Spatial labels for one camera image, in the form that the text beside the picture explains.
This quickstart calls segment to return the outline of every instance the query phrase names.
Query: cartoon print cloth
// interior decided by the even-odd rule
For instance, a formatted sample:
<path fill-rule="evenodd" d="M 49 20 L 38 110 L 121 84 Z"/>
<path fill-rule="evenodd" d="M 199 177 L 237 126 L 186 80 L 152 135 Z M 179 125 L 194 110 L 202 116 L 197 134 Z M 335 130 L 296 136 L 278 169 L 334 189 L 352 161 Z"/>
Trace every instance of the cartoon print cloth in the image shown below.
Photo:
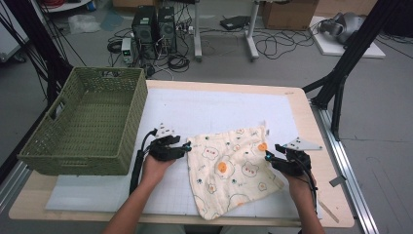
<path fill-rule="evenodd" d="M 189 178 L 200 215 L 212 220 L 283 188 L 265 161 L 265 128 L 188 137 Z"/>

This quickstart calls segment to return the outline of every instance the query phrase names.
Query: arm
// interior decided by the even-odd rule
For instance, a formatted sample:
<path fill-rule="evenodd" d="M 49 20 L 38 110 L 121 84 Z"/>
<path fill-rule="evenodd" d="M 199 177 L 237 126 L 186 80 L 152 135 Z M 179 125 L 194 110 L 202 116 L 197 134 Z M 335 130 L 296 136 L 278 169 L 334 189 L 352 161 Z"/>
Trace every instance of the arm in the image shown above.
<path fill-rule="evenodd" d="M 149 196 L 173 162 L 174 160 L 157 161 L 151 155 L 148 155 L 143 164 L 142 180 L 139 186 L 110 219 L 102 233 L 133 233 Z"/>
<path fill-rule="evenodd" d="M 313 195 L 304 176 L 293 177 L 284 175 L 288 179 L 289 193 L 295 203 L 301 220 L 303 234 L 323 234 L 324 229 L 314 211 Z"/>

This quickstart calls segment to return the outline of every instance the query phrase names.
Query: green wicker basket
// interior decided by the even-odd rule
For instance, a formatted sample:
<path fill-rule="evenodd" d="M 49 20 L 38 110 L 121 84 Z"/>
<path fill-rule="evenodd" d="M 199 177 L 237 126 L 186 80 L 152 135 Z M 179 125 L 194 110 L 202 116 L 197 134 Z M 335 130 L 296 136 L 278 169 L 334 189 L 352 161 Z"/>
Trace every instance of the green wicker basket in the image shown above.
<path fill-rule="evenodd" d="M 126 175 L 147 95 L 141 69 L 73 68 L 18 157 L 43 175 Z"/>

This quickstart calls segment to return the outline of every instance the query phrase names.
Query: white table leg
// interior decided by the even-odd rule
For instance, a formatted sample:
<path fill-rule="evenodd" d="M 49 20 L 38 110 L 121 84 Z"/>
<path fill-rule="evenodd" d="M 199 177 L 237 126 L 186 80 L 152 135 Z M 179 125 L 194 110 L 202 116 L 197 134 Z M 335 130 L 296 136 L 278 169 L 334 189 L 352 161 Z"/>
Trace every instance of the white table leg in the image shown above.
<path fill-rule="evenodd" d="M 259 58 L 257 48 L 255 47 L 255 42 L 252 39 L 252 33 L 254 32 L 255 21 L 258 15 L 259 2 L 260 1 L 258 0 L 253 2 L 251 21 L 249 23 L 249 30 L 245 32 L 246 42 L 248 43 L 249 50 L 251 51 L 251 60 Z"/>
<path fill-rule="evenodd" d="M 195 60 L 201 61 L 203 59 L 203 50 L 201 48 L 201 35 L 200 35 L 200 13 L 199 13 L 200 0 L 195 1 L 195 27 L 194 27 L 194 51 Z"/>

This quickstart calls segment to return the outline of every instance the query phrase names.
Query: cardboard box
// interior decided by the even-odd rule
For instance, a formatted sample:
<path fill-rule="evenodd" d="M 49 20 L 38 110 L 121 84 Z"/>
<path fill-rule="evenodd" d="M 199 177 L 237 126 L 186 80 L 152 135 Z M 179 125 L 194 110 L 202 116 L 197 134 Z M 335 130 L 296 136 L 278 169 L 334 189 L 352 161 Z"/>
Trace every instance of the cardboard box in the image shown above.
<path fill-rule="evenodd" d="M 158 0 L 113 0 L 113 6 L 120 10 L 135 11 L 140 5 L 158 6 Z"/>
<path fill-rule="evenodd" d="M 332 18 L 340 12 L 367 16 L 376 3 L 377 0 L 319 0 L 315 16 Z"/>
<path fill-rule="evenodd" d="M 268 29 L 306 30 L 319 0 L 292 0 L 286 4 L 266 3 L 262 19 Z"/>

